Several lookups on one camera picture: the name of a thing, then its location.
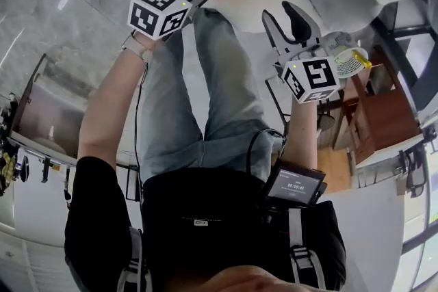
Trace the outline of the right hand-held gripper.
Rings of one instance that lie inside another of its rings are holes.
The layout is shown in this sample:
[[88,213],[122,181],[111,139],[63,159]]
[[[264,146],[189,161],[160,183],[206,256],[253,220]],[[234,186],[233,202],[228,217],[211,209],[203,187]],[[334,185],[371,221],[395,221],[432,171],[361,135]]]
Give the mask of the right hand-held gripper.
[[318,24],[300,7],[281,3],[291,22],[291,44],[276,19],[263,10],[261,20],[271,46],[278,53],[274,64],[279,80],[292,92],[297,103],[328,99],[340,89],[335,60],[321,43]]

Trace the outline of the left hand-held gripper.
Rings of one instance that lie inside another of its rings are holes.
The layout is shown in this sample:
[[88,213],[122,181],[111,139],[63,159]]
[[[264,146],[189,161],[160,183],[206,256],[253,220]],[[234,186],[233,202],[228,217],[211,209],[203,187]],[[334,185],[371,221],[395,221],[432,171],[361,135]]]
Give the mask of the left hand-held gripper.
[[127,24],[152,40],[183,29],[208,0],[131,0]]

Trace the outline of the person's left forearm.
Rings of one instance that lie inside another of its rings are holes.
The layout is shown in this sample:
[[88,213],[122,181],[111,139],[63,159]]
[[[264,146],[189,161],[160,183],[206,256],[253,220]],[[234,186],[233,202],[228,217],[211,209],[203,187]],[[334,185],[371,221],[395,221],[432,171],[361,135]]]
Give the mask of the person's left forearm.
[[92,94],[79,132],[78,158],[96,157],[116,168],[116,155],[146,62],[127,48]]

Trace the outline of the person's right forearm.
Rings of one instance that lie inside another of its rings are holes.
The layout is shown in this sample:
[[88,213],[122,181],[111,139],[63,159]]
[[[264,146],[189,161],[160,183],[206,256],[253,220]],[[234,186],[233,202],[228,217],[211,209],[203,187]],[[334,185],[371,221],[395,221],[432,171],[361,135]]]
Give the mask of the person's right forearm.
[[316,102],[292,103],[283,158],[304,168],[317,168]]

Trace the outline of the white mesh waste basket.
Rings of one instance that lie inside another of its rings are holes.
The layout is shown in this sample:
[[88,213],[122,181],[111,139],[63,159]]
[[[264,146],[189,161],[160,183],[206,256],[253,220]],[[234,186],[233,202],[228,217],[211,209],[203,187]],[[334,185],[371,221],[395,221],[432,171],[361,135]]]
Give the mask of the white mesh waste basket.
[[337,74],[341,79],[347,79],[364,68],[372,67],[368,52],[346,32],[329,33],[323,37],[322,44],[326,52],[334,57]]

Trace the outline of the beige wristband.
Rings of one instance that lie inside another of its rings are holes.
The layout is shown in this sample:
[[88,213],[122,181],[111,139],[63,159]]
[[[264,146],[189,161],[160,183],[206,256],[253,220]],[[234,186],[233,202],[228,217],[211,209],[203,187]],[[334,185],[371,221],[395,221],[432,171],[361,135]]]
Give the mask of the beige wristband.
[[123,50],[128,50],[137,55],[143,62],[150,63],[153,58],[153,52],[138,42],[133,31],[122,45]]

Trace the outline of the black round stool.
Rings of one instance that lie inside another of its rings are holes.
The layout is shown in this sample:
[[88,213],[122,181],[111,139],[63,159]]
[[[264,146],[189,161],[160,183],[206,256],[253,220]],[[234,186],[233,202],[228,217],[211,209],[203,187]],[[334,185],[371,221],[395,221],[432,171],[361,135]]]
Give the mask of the black round stool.
[[317,130],[324,132],[333,127],[336,119],[330,114],[318,114]]

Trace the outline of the person's grey jeans legs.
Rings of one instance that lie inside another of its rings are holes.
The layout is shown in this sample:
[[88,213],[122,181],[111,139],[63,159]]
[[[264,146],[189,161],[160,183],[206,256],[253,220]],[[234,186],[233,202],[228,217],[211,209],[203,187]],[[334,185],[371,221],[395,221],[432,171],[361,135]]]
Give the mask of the person's grey jeans legs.
[[214,9],[193,18],[196,50],[209,93],[200,129],[183,78],[183,40],[158,46],[142,88],[138,137],[140,176],[147,180],[183,168],[231,169],[266,181],[273,138],[263,118],[250,60],[230,22]]

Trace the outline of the brown wooden cabinet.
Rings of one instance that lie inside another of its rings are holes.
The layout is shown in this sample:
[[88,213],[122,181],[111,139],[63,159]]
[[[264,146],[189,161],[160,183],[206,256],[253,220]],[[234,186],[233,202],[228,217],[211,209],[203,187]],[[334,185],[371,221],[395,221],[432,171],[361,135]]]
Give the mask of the brown wooden cabinet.
[[424,140],[396,71],[381,46],[374,47],[373,68],[383,68],[392,89],[367,92],[358,75],[351,77],[357,96],[343,102],[357,168],[391,159]]

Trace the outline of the large flat cardboard box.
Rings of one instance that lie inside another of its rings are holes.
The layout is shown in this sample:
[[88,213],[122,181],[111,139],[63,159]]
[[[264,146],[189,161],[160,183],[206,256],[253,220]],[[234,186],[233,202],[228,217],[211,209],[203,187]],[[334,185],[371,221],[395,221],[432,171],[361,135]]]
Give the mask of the large flat cardboard box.
[[318,169],[326,174],[326,194],[333,194],[351,188],[351,173],[347,150],[333,150],[331,147],[318,149]]

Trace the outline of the black chest-mounted screen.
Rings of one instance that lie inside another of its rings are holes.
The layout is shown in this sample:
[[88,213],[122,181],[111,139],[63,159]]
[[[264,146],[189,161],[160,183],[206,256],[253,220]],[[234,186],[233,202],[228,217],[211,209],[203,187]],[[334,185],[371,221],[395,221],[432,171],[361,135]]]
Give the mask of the black chest-mounted screen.
[[325,192],[326,174],[277,159],[263,187],[263,199],[275,208],[314,206]]

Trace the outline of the black metal stand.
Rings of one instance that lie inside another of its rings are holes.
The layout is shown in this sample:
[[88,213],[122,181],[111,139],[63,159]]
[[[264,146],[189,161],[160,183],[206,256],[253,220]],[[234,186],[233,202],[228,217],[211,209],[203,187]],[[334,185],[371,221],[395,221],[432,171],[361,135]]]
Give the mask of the black metal stand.
[[424,145],[419,143],[407,150],[401,150],[398,160],[401,168],[401,175],[397,180],[398,195],[410,194],[411,198],[420,197],[426,184]]

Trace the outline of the grey open cabinet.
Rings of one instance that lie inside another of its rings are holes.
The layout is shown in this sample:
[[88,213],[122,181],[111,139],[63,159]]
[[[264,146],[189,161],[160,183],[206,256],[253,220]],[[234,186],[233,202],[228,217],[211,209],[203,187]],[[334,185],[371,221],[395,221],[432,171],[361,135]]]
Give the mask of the grey open cabinet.
[[40,158],[75,165],[91,85],[43,54],[20,99],[8,140]]

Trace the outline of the person's black t-shirt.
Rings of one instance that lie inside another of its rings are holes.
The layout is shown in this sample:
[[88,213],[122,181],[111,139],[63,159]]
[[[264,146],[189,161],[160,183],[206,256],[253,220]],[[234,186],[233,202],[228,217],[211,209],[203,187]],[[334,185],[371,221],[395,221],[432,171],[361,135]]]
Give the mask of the person's black t-shirt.
[[117,292],[139,260],[154,292],[177,272],[216,273],[254,265],[288,282],[338,291],[346,249],[333,204],[290,215],[269,212],[263,181],[231,169],[183,168],[143,184],[142,243],[133,241],[127,204],[112,166],[77,162],[65,228],[66,263],[81,292]]

